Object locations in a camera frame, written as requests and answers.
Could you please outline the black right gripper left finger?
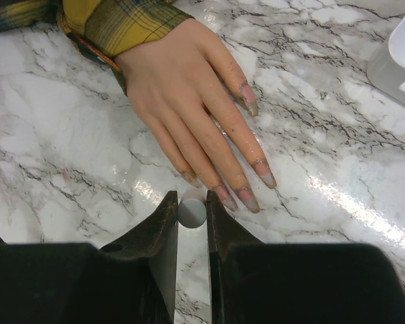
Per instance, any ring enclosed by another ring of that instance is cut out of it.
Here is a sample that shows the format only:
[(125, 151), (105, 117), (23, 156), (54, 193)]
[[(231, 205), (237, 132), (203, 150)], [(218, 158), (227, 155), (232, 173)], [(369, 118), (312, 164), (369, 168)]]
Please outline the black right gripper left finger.
[(0, 323), (173, 323), (177, 209), (170, 191), (102, 248), (0, 238)]

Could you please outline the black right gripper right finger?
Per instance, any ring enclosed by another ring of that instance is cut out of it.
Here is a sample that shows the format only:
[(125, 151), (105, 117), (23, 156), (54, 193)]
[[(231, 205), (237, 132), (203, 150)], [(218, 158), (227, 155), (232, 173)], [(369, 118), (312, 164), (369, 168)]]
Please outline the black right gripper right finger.
[(207, 194), (214, 323), (405, 323), (405, 292), (375, 246), (266, 244)]

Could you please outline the white polish cap with brush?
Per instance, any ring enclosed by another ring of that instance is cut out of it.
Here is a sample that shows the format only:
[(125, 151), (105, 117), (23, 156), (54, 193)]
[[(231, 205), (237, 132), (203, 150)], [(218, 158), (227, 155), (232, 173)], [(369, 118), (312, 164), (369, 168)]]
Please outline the white polish cap with brush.
[(178, 205), (178, 221), (186, 228), (200, 227), (207, 218), (206, 196), (200, 189), (186, 191)]

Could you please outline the yellow plaid shirt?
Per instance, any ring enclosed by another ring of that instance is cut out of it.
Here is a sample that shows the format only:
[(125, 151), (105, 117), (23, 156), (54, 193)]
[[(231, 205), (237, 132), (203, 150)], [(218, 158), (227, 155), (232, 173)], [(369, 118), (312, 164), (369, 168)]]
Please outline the yellow plaid shirt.
[(170, 1), (0, 1), (0, 32), (56, 23), (83, 56), (108, 65), (130, 103), (179, 111), (202, 102), (217, 37)]

